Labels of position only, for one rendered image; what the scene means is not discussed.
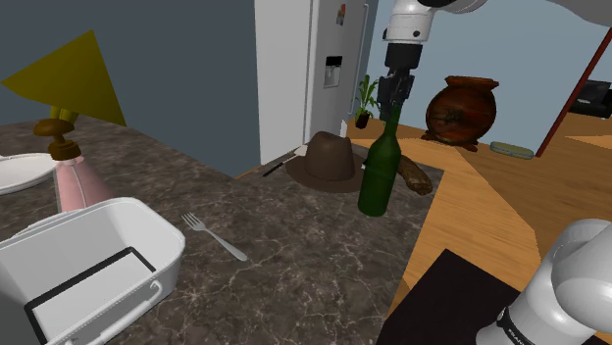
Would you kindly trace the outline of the black sofa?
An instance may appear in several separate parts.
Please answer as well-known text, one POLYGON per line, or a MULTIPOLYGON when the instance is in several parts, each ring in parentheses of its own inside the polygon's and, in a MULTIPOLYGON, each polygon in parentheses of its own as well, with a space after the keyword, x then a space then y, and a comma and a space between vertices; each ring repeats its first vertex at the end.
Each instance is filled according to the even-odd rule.
POLYGON ((609 119, 612 115, 612 82, 588 79, 569 112, 609 119))

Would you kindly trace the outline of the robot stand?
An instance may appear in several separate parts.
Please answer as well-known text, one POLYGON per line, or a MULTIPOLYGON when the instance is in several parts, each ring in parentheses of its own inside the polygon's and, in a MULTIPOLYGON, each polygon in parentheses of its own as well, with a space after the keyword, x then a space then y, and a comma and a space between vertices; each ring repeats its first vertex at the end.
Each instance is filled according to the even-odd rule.
MULTIPOLYGON (((376 345, 476 345, 478 331, 521 294, 444 250, 384 323, 376 345)), ((593 336, 583 345, 602 345, 593 336)))

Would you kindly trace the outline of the pink cone shaped vessel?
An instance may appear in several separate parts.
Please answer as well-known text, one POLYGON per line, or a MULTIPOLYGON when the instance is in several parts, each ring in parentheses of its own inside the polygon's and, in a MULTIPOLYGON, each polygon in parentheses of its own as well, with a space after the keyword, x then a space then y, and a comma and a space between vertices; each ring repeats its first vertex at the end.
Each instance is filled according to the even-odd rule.
POLYGON ((62 212, 83 209, 114 197, 112 190, 82 156, 57 161, 56 182, 62 212))

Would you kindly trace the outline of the black handled spatula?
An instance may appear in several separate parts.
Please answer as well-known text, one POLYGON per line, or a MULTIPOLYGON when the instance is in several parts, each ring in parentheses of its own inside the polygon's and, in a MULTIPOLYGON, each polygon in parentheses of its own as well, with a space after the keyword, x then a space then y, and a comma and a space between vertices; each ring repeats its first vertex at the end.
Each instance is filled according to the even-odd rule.
POLYGON ((265 172, 263 174, 263 177, 266 177, 268 175, 270 175, 271 173, 273 173, 274 171, 276 171, 277 169, 279 169, 280 167, 282 167, 284 164, 288 163, 289 161, 291 161, 294 158, 297 157, 303 157, 306 152, 307 152, 308 146, 306 144, 301 145, 300 147, 298 147, 290 157, 288 157, 287 159, 285 159, 284 161, 278 163, 277 165, 275 165, 274 167, 272 167, 270 170, 268 170, 267 172, 265 172))

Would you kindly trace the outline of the flat grey green oval case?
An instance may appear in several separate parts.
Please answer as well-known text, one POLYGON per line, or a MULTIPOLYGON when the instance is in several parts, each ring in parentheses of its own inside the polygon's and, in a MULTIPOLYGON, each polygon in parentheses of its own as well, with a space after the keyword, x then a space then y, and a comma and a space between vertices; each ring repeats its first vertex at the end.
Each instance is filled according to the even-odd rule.
POLYGON ((531 149, 498 141, 491 141, 489 149, 498 154, 524 160, 530 160, 535 156, 531 149))

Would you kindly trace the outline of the brown felt hat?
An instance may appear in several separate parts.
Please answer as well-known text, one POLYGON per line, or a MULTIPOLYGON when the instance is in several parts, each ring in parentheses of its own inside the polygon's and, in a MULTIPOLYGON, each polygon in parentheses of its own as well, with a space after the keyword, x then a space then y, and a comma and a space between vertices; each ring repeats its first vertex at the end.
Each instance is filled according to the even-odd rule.
POLYGON ((348 137, 319 131, 307 145, 306 154, 285 164, 296 182, 322 192, 351 193, 360 189, 365 159, 355 154, 348 137))

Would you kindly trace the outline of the dark red slanted beam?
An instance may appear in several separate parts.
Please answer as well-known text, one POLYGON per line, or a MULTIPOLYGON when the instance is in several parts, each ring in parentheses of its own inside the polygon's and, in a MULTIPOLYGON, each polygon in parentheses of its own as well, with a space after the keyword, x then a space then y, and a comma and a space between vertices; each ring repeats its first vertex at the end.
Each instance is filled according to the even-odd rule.
POLYGON ((605 53, 605 51, 606 51, 606 49, 609 46, 611 41, 612 41, 612 27, 610 27, 607 30, 607 32, 605 33, 605 35, 602 38, 599 46, 595 50, 592 58, 588 62, 585 70, 583 71, 581 77, 579 78, 578 82, 576 83, 576 86, 574 87, 572 93, 568 97, 568 99, 565 102, 562 110, 560 111, 559 115, 557 116, 555 122, 551 126, 550 130, 547 132, 547 134, 544 137, 543 141, 541 142, 540 146, 538 147, 538 149, 537 149, 537 151, 535 153, 535 156, 537 158, 540 158, 543 155, 546 147, 551 142, 552 138, 554 137, 556 131, 558 130, 558 128, 560 127, 561 123, 565 119, 566 115, 569 113, 569 110, 570 110, 571 106, 573 105, 575 100, 578 98, 578 95, 579 95, 581 89, 584 87, 587 79, 590 77, 591 73, 593 72, 593 70, 597 66, 598 62, 600 61, 601 57, 605 53))

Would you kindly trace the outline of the white refrigerator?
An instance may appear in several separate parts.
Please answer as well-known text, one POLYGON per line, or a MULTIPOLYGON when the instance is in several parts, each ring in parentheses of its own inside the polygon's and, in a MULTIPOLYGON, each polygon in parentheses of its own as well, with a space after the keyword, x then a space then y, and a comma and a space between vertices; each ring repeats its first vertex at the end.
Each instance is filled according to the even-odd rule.
POLYGON ((263 164, 318 131, 343 136, 357 111, 379 0, 255 0, 263 164))

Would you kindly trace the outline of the white tablet with black frame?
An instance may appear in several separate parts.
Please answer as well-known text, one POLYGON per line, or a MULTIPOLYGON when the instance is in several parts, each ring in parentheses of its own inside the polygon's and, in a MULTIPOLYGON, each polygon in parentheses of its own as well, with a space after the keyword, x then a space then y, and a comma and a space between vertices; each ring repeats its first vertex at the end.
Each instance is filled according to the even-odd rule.
POLYGON ((46 345, 155 271, 127 247, 27 302, 25 314, 40 345, 46 345))

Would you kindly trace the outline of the yellow shade lamp, brown base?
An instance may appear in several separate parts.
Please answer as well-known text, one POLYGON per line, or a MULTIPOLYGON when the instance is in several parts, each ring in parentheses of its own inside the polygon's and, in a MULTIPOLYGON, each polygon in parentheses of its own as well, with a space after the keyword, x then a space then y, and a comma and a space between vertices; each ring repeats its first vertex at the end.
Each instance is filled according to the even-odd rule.
POLYGON ((49 117, 39 121, 33 133, 54 139, 48 152, 55 161, 81 155, 78 145, 64 138, 75 129, 78 116, 126 123, 93 30, 9 76, 2 84, 26 99, 51 107, 49 117))

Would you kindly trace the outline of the silver fork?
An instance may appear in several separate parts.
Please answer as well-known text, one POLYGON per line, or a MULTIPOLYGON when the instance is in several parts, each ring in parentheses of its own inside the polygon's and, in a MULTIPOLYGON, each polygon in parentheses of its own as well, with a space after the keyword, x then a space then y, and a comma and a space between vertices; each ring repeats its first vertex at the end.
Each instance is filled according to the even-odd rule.
POLYGON ((195 217, 192 213, 187 213, 181 216, 181 218, 185 221, 185 223, 195 231, 204 231, 210 234, 217 242, 219 242, 226 250, 228 250, 235 258, 238 260, 245 262, 248 257, 239 249, 228 243, 226 240, 221 238, 215 232, 210 230, 204 222, 195 217))

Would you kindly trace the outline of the round brown wooden pot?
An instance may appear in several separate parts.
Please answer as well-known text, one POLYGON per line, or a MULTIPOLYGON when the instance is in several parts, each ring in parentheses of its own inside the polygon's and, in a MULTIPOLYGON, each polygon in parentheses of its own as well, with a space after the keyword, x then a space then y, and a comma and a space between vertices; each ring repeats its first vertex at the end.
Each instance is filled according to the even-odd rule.
POLYGON ((450 75, 426 111, 423 140, 478 151, 478 140, 492 127, 496 102, 492 92, 499 82, 491 78, 450 75))

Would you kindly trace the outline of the dark green glass bottle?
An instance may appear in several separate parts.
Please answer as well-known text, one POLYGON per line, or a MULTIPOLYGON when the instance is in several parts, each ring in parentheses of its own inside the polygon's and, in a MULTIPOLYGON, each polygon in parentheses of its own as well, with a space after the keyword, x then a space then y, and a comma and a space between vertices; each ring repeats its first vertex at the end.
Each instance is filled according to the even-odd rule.
POLYGON ((393 104, 383 133, 371 145, 365 160, 358 209, 370 217, 380 217, 386 212, 393 189, 402 156, 396 137, 400 114, 401 106, 393 104))

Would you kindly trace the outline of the brown bread loaf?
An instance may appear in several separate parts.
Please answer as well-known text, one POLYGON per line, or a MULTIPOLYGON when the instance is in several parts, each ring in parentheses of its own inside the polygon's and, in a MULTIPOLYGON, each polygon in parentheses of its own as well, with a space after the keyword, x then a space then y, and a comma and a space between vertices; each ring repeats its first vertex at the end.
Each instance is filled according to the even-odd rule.
POLYGON ((433 191, 433 184, 428 175, 408 157, 401 156, 397 172, 407 187, 417 194, 424 196, 433 191))

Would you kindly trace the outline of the green potted plant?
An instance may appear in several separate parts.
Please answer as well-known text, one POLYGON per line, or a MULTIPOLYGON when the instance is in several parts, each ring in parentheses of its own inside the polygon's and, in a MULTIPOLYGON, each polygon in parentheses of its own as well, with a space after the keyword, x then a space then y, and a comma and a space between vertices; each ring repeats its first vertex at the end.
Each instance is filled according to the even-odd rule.
POLYGON ((374 116, 373 113, 368 110, 368 107, 376 107, 377 109, 380 107, 378 101, 373 97, 373 93, 378 84, 379 82, 377 80, 371 81, 368 74, 359 82, 359 96, 355 97, 359 102, 359 108, 355 115, 355 126, 359 129, 364 129, 369 119, 374 116))

